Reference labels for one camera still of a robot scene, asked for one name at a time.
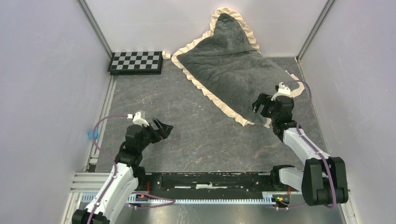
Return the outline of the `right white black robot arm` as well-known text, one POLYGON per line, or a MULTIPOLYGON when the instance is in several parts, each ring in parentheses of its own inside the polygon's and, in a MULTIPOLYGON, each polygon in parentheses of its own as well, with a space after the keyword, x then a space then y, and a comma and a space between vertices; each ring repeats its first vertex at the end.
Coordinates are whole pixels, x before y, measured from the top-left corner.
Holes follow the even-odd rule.
POLYGON ((270 172, 270 185, 275 190, 286 186, 302 193, 309 206, 335 207, 349 199, 345 162, 321 150, 293 119, 294 100, 289 96, 261 93, 252 111, 272 120, 273 133, 304 164, 302 171, 292 165, 276 165, 270 172))

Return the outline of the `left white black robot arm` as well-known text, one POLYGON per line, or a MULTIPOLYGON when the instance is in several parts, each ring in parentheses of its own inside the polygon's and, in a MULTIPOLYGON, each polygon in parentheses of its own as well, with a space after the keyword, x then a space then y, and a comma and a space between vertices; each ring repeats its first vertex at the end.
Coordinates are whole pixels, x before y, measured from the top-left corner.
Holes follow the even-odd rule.
POLYGON ((140 113, 129 114, 132 120, 126 130, 125 141, 113 161, 113 168, 95 198, 72 215, 73 224, 113 224, 116 222, 129 196, 147 184, 144 167, 140 166, 142 152, 150 144, 168 138, 173 126, 156 118, 151 122, 140 113))

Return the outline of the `grey cream ruffled pillowcase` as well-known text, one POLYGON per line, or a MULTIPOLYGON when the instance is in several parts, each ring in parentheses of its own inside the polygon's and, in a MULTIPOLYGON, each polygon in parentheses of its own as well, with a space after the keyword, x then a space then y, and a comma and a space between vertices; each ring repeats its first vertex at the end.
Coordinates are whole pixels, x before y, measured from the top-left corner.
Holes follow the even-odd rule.
POLYGON ((252 29, 229 7, 216 9, 209 30, 171 59, 197 89, 242 126, 270 126, 270 118, 253 110, 261 93, 273 96, 280 83, 289 86, 292 98, 304 91, 294 74, 261 54, 252 29))

